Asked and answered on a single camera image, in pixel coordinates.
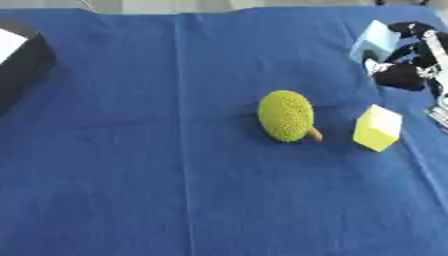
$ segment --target light blue cube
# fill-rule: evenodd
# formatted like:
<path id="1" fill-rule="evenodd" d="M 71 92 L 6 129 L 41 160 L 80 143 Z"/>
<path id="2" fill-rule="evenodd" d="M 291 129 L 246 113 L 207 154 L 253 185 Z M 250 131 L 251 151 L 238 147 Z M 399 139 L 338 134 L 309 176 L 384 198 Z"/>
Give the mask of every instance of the light blue cube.
<path id="1" fill-rule="evenodd" d="M 385 61 L 395 51 L 400 40 L 400 33 L 391 31 L 386 24 L 377 20 L 359 36 L 350 51 L 350 58 L 361 63 L 364 51 L 372 50 L 378 55 L 378 61 Z"/>

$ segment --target blue tablecloth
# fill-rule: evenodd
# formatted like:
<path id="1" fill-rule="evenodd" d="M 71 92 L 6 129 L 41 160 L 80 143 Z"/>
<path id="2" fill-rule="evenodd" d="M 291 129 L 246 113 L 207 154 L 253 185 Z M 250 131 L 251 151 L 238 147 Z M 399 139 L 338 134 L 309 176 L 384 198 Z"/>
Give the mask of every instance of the blue tablecloth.
<path id="1" fill-rule="evenodd" d="M 0 119 L 0 255 L 448 254 L 448 136 L 430 93 L 371 84 L 348 58 L 371 22 L 433 10 L 218 14 L 2 11 L 57 66 Z M 257 101 L 307 96 L 324 134 L 281 144 Z M 370 104 L 404 116 L 383 153 L 352 142 Z"/>

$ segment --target yellow cube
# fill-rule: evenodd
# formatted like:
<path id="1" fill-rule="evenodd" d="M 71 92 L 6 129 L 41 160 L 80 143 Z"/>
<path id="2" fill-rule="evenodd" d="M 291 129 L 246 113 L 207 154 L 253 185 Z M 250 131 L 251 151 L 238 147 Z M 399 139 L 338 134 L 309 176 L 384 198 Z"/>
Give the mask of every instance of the yellow cube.
<path id="1" fill-rule="evenodd" d="M 398 140 L 402 122 L 400 114 L 374 104 L 358 118 L 353 140 L 381 152 Z"/>

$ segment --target cable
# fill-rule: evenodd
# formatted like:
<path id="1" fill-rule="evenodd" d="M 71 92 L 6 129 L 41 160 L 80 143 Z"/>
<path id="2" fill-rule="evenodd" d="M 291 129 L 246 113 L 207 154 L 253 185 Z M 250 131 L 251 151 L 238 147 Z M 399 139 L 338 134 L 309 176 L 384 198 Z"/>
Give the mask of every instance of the cable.
<path id="1" fill-rule="evenodd" d="M 90 0 L 76 0 L 77 2 L 80 2 L 82 5 L 87 7 L 92 12 L 97 12 L 95 8 L 93 7 L 93 4 L 90 2 Z"/>

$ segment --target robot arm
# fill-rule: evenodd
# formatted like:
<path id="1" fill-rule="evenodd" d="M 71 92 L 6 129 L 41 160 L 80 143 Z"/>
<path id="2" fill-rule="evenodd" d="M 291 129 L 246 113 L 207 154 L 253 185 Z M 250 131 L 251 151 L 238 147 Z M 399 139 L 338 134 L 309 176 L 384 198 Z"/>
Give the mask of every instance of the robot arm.
<path id="1" fill-rule="evenodd" d="M 417 37 L 419 41 L 399 48 L 385 63 L 379 63 L 371 51 L 364 53 L 364 67 L 377 84 L 421 91 L 424 82 L 434 79 L 440 72 L 442 62 L 446 63 L 443 66 L 448 70 L 448 55 L 444 50 L 448 48 L 448 34 L 436 32 L 434 27 L 415 21 L 394 23 L 389 28 L 399 32 L 401 38 Z M 413 58 L 400 61 L 408 55 Z M 440 86 L 431 88 L 434 97 L 439 96 L 440 89 Z"/>
<path id="2" fill-rule="evenodd" d="M 448 131 L 448 54 L 443 42 L 435 30 L 428 30 L 423 35 L 437 63 L 433 74 L 433 83 L 437 86 L 436 104 L 428 109 L 428 114 L 435 119 L 445 131 Z"/>

